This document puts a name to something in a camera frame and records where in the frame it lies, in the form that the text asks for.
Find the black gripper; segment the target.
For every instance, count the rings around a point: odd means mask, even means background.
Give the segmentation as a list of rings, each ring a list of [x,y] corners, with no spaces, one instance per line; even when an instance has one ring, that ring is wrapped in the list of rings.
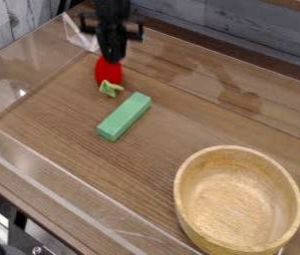
[[[124,25],[132,16],[132,0],[94,0],[96,12],[80,14],[81,31],[96,34],[104,57],[116,64],[126,55],[128,33],[124,26],[89,26],[88,19],[98,18],[101,25]]]

